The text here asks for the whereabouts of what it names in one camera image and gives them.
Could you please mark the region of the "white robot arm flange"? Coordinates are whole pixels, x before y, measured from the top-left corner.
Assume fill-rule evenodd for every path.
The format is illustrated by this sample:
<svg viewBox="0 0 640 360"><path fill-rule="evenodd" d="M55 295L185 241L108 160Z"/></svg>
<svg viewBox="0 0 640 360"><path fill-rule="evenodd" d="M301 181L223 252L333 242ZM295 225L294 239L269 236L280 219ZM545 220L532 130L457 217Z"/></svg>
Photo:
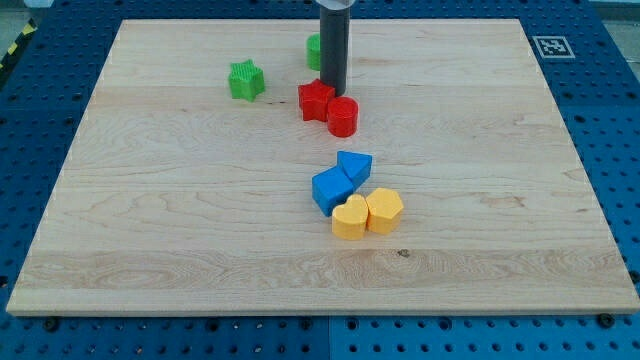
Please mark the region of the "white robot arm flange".
<svg viewBox="0 0 640 360"><path fill-rule="evenodd" d="M316 0L320 6L332 11L349 9L355 1L356 0Z"/></svg>

